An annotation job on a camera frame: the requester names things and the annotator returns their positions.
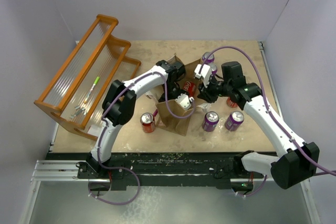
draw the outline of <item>white wall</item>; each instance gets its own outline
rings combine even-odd
[[[17,223],[55,123],[33,104],[74,47],[54,0],[0,0],[0,223]]]
[[[266,40],[266,57],[286,122],[320,147],[336,169],[336,0],[290,0]],[[323,223],[335,223],[336,178],[311,179]]]
[[[272,30],[287,0],[55,0],[80,39],[98,13],[119,20],[123,39],[258,39]]]

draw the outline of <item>wooden frame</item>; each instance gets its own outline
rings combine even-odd
[[[85,62],[84,66],[81,68],[79,74],[75,76],[74,79],[72,80],[69,88],[67,88],[60,102],[58,104],[49,104],[45,102],[51,90],[54,88],[57,81],[61,78],[62,74],[65,72],[67,67],[70,65],[71,61],[74,60],[76,54],[85,44],[85,42],[87,41],[87,39],[89,38],[93,30],[96,28],[96,26],[101,23],[108,24],[109,27],[106,29],[100,27],[100,29],[103,32],[103,36],[101,40],[97,44],[96,48],[93,50],[89,59]],[[41,110],[43,110],[46,114],[48,114],[52,119],[54,119],[57,123],[59,123],[67,131],[71,133],[75,133],[77,135],[87,137],[92,140],[96,140],[97,137],[90,135],[88,133],[85,133],[84,130],[92,114],[97,108],[99,101],[102,99],[104,92],[108,88],[109,83],[111,82],[113,76],[115,75],[117,69],[119,68],[119,65],[121,64],[121,62],[126,62],[132,65],[135,65],[135,70],[129,76],[130,79],[132,79],[135,76],[139,66],[141,65],[141,61],[132,59],[126,56],[128,49],[131,47],[131,43],[126,40],[115,38],[111,35],[112,31],[114,30],[117,24],[118,24],[118,20],[114,17],[109,17],[109,16],[101,15],[101,14],[97,15],[96,20],[90,26],[88,31],[82,37],[78,45],[74,48],[74,50],[69,55],[67,60],[61,66],[61,68],[58,70],[54,78],[51,80],[50,84],[47,86],[44,92],[40,95],[40,97],[34,102]],[[105,79],[102,85],[102,88],[99,90],[99,93],[97,94],[95,100],[93,101],[90,109],[87,111],[87,114],[85,115],[81,123],[75,123],[65,118],[62,118],[61,114],[63,113],[67,105],[69,104],[70,100],[73,98],[77,89],[81,85],[83,79],[86,77],[87,73],[89,72],[89,70],[91,69],[91,67],[93,66],[93,64],[95,63],[95,61],[97,60],[97,58],[99,57],[100,53],[102,52],[105,46],[107,46],[108,50],[110,51],[111,56],[115,58],[116,62],[113,68],[111,69],[110,74]],[[123,50],[121,52],[116,51],[114,50],[115,47],[123,48]]]

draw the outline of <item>wooden table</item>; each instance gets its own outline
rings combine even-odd
[[[199,59],[204,52],[211,51],[219,46],[236,46],[245,51],[254,61],[264,82],[267,97],[276,109],[275,100],[268,80],[264,61],[256,41],[202,41],[202,40],[144,40],[132,41],[128,56],[142,61],[138,74],[152,68],[159,60],[168,60],[175,53],[185,63]],[[232,49],[223,49],[215,53],[215,63],[220,66],[227,61],[241,63],[246,81],[258,83],[251,64],[239,52]],[[236,132],[229,132],[224,122],[232,109],[227,106],[226,98],[218,98],[212,104],[220,116],[220,121],[214,132],[205,132],[201,123],[204,113],[195,112],[192,116],[187,136],[180,136],[162,129],[146,134],[142,131],[139,122],[140,116],[145,112],[153,112],[155,104],[145,96],[138,98],[134,116],[120,131],[113,146],[113,152],[242,152],[274,151],[271,143],[261,131],[259,126],[246,114],[244,123]],[[58,128],[54,152],[89,152],[95,141],[74,135],[62,127]]]

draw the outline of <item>silver can lid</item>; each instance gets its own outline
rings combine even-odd
[[[210,52],[206,52],[206,53],[204,53],[203,56],[202,56],[202,59],[205,60],[206,57],[208,57],[209,54],[210,54]],[[214,54],[211,54],[211,55],[209,56],[208,60],[212,60],[212,59],[214,59],[214,58],[215,58]]]
[[[211,71],[216,71],[217,70],[216,64],[211,62],[211,63],[208,63],[207,65],[211,68]]]
[[[210,112],[206,113],[206,118],[207,118],[210,122],[214,123],[214,122],[217,122],[217,121],[218,121],[219,116],[218,116],[218,114],[217,114],[216,112],[214,112],[214,111],[210,111]]]
[[[242,114],[240,111],[234,111],[232,112],[232,118],[236,122],[242,122],[244,120],[244,114]]]
[[[154,116],[151,113],[144,113],[140,117],[142,123],[151,123],[153,122]]]

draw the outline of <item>green marker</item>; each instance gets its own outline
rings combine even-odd
[[[92,87],[91,87],[91,89],[90,89],[90,91],[89,91],[89,93],[87,94],[87,96],[86,96],[85,99],[84,99],[84,102],[83,102],[84,104],[87,104],[87,102],[88,102],[88,100],[89,100],[89,98],[90,98],[91,93],[93,92],[95,86],[96,86],[97,83],[99,82],[99,79],[100,79],[100,77],[97,76],[96,79],[95,79],[95,82],[93,83],[93,85],[92,85]]]

